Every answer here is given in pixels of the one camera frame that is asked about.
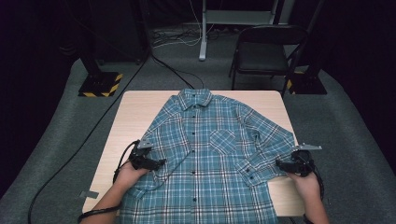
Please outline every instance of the chair leg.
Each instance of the chair leg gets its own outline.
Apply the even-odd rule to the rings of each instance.
[[[282,96],[282,98],[285,95],[285,91],[286,91],[286,88],[288,86],[288,82],[289,82],[289,77],[285,76],[285,83],[283,84],[282,93],[280,94]]]
[[[231,90],[235,90],[235,77],[236,77],[236,69],[233,69],[233,84],[231,86]]]
[[[231,64],[230,72],[228,72],[228,77],[231,77],[232,72],[233,72],[233,63]]]

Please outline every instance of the plaid shirt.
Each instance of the plaid shirt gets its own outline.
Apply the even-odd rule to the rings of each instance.
[[[143,138],[166,159],[125,194],[121,223],[277,223],[267,180],[283,175],[292,133],[209,90],[171,96]]]

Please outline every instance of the black cable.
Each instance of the black cable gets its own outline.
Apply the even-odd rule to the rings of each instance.
[[[186,81],[186,79],[184,79],[181,75],[178,74],[178,72],[172,68],[171,66],[169,66],[167,63],[164,63],[163,61],[159,60],[157,57],[154,56],[154,54],[151,53],[152,58],[157,61],[158,63],[162,64],[163,66],[165,66],[167,69],[169,69],[170,71],[172,71],[175,75],[177,75],[184,83],[186,83],[186,85],[191,88],[194,89],[195,88],[188,82]]]
[[[93,34],[94,36],[96,36],[97,38],[101,39],[104,43],[106,43],[107,45],[109,45],[111,48],[113,48],[114,50],[118,51],[120,54],[122,54],[123,56],[135,60],[134,57],[132,57],[130,54],[122,51],[121,49],[115,47],[114,45],[112,45],[109,41],[107,41],[104,37],[100,36],[99,34],[97,34],[95,31],[93,31],[90,27],[86,26],[84,23],[82,23],[81,21],[79,21],[75,15],[73,14],[72,9],[70,8],[70,5],[68,3],[67,0],[60,0],[60,1],[64,1],[65,4],[67,5],[67,10],[70,13],[70,16],[72,17],[72,19],[78,23],[79,26],[81,26],[82,28],[84,28],[86,31],[90,32],[91,34]]]
[[[323,179],[320,176],[320,172],[319,169],[316,165],[314,165],[314,167],[312,167],[312,165],[310,164],[310,162],[306,161],[303,157],[298,156],[298,158],[300,158],[301,160],[303,160],[305,162],[306,165],[309,166],[309,168],[312,170],[312,172],[315,174],[315,176],[317,177],[317,181],[319,184],[319,190],[320,190],[320,199],[323,200],[324,197],[324,184],[323,184]]]
[[[103,214],[103,213],[115,212],[115,211],[119,210],[120,208],[121,208],[121,203],[114,207],[108,207],[108,208],[103,208],[103,209],[98,209],[98,210],[91,210],[91,211],[83,213],[81,216],[79,216],[77,222],[80,223],[82,221],[82,219],[84,219],[86,217],[91,217],[91,216],[95,216],[95,215],[99,215],[99,214]]]
[[[122,152],[122,155],[121,155],[121,158],[120,158],[120,161],[119,161],[119,165],[117,166],[117,169],[114,171],[114,175],[113,175],[113,184],[114,184],[114,182],[116,182],[116,179],[117,179],[117,176],[119,175],[119,172],[120,172],[121,167],[129,161],[129,160],[128,160],[128,161],[126,161],[124,164],[121,164],[121,163],[122,163],[122,160],[123,160],[123,157],[125,156],[125,153],[128,151],[128,149],[129,149],[132,145],[139,144],[139,142],[140,142],[139,140],[133,141],[133,142],[132,142],[131,144],[129,144],[128,147],[126,147],[126,148],[124,149],[124,151]]]
[[[91,131],[88,133],[87,137],[84,139],[84,141],[82,142],[82,144],[80,145],[80,147],[78,148],[78,150],[66,161],[66,163],[64,165],[61,166],[61,168],[58,169],[57,172],[55,172],[54,175],[52,175],[49,180],[47,180],[47,182],[44,183],[44,185],[38,190],[38,192],[35,194],[35,197],[33,198],[32,202],[30,203],[30,207],[29,207],[29,211],[28,211],[28,223],[31,224],[32,223],[32,212],[33,212],[33,206],[35,205],[35,200],[37,199],[38,195],[41,193],[41,191],[48,185],[48,183],[57,175],[59,174],[62,169],[71,161],[73,160],[76,155],[81,151],[81,149],[85,146],[85,144],[87,143],[88,139],[91,137],[91,135],[93,134],[93,131],[96,130],[97,126],[100,124],[100,122],[102,121],[102,119],[105,117],[105,115],[108,113],[108,111],[113,107],[113,105],[120,99],[120,97],[122,96],[122,93],[125,92],[126,88],[129,86],[129,84],[132,82],[132,80],[137,76],[137,74],[139,73],[139,71],[142,69],[143,65],[145,65],[147,60],[143,61],[143,63],[140,65],[140,67],[137,69],[137,71],[134,73],[134,75],[131,77],[131,79],[128,81],[128,83],[125,85],[125,87],[122,89],[122,91],[120,92],[119,96],[117,96],[117,98],[113,101],[113,103],[107,108],[107,110],[105,111],[105,113],[102,115],[101,118],[99,118],[99,120],[96,122],[96,124],[93,126],[93,128],[91,129]]]
[[[154,58],[153,58],[153,61],[154,61],[156,64],[158,64],[159,66],[164,67],[164,65],[163,65],[162,63],[157,62]],[[196,76],[195,74],[189,73],[189,72],[180,71],[180,70],[178,70],[178,69],[176,69],[176,68],[172,68],[172,69],[173,69],[174,71],[176,71],[176,72],[184,73],[184,74],[188,74],[188,75],[191,75],[191,76],[193,76],[193,77],[196,77],[196,78],[201,82],[201,88],[203,89],[203,88],[205,87],[204,82],[203,82],[198,76]]]
[[[189,36],[198,36],[198,34],[196,34],[195,30],[193,29],[189,29],[187,31],[175,35],[167,35],[166,32],[154,32],[154,41],[152,45],[154,48],[158,48],[162,45],[167,45],[166,42],[168,41],[177,41],[177,40],[183,41],[182,38]]]
[[[192,13],[194,14],[194,16],[195,16],[195,13],[194,13],[194,9],[193,9],[193,7],[192,7],[192,3],[191,3],[191,0],[190,0],[190,4],[191,4],[191,9],[192,9]],[[222,4],[223,4],[223,0],[221,0],[221,2],[220,2],[220,4],[219,4],[219,10],[221,10],[221,8],[222,8]],[[211,32],[210,30],[213,28],[213,26],[214,26],[214,24],[209,28],[209,30],[207,31],[207,36],[206,36],[206,38],[207,39],[217,39],[217,38],[219,38],[219,31],[218,30],[216,30],[215,32],[216,32],[216,37],[212,37],[212,35],[210,35],[209,33]],[[159,40],[156,40],[156,41],[154,41],[153,42],[153,47],[154,48],[157,48],[157,47],[160,47],[160,46],[162,46],[162,45],[167,45],[166,44],[166,42],[168,42],[168,41],[174,41],[174,40],[180,40],[182,37],[188,37],[188,36],[197,36],[198,37],[198,39],[196,39],[197,41],[199,41],[202,37],[201,37],[201,32],[200,32],[200,34],[197,34],[196,33],[196,31],[195,30],[193,30],[193,29],[189,29],[189,30],[187,30],[187,31],[185,31],[185,32],[183,32],[183,33],[181,33],[181,34],[179,34],[179,35],[166,35],[166,33],[164,33],[164,35],[160,35],[159,36]],[[174,43],[169,43],[169,44],[182,44],[183,42],[174,42]]]
[[[290,219],[291,223],[293,223],[293,224],[297,224],[297,223],[296,223],[296,221],[294,221],[294,218],[292,218],[292,217],[289,217],[289,219]]]

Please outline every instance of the black curtain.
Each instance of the black curtain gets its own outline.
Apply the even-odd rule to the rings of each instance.
[[[314,4],[296,1],[290,22],[306,24]],[[343,86],[396,174],[395,11],[390,0],[327,0],[302,65],[322,68]]]
[[[59,49],[67,28],[57,1],[0,5],[1,197],[50,123],[73,60]]]
[[[194,21],[191,6],[199,21],[202,19],[203,0],[141,0],[149,11],[148,23],[151,27],[178,25],[181,22]],[[263,10],[270,11],[271,0],[208,0],[207,9],[227,10]]]

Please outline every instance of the yellow black hazard tape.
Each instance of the yellow black hazard tape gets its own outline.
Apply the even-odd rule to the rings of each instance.
[[[295,71],[294,74],[295,75],[303,75],[304,72]],[[291,79],[288,80],[287,88],[288,88],[290,94],[296,94],[295,83],[293,84]]]
[[[111,86],[109,91],[101,91],[101,92],[93,92],[93,91],[86,91],[80,92],[78,96],[85,96],[85,97],[109,97],[113,96],[116,92],[117,88],[120,85],[120,81],[122,78],[122,74],[118,74],[114,80],[114,84]]]

